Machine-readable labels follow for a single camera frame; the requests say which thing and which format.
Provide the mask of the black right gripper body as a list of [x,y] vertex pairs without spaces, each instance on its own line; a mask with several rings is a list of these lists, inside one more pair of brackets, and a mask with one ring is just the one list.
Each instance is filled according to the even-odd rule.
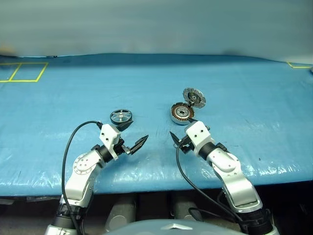
[[180,140],[180,149],[184,154],[194,150],[194,145],[188,136],[185,136]]

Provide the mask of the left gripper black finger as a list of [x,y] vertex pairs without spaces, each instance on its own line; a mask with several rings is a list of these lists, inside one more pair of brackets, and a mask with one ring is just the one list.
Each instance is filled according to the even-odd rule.
[[123,123],[120,123],[116,126],[117,130],[119,132],[123,132],[124,130],[126,130],[131,124],[133,123],[133,120],[128,120],[125,121]]
[[134,154],[135,152],[137,152],[146,142],[146,140],[148,139],[149,135],[145,135],[143,137],[141,137],[138,141],[135,142],[134,146],[132,148],[130,148],[129,154]]

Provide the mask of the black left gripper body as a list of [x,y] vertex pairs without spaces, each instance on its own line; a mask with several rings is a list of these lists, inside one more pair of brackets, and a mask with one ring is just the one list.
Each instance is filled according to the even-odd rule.
[[124,140],[122,138],[120,138],[118,143],[114,145],[113,150],[117,156],[119,156],[123,153],[126,153],[127,155],[133,154],[131,148],[127,147],[124,144]]

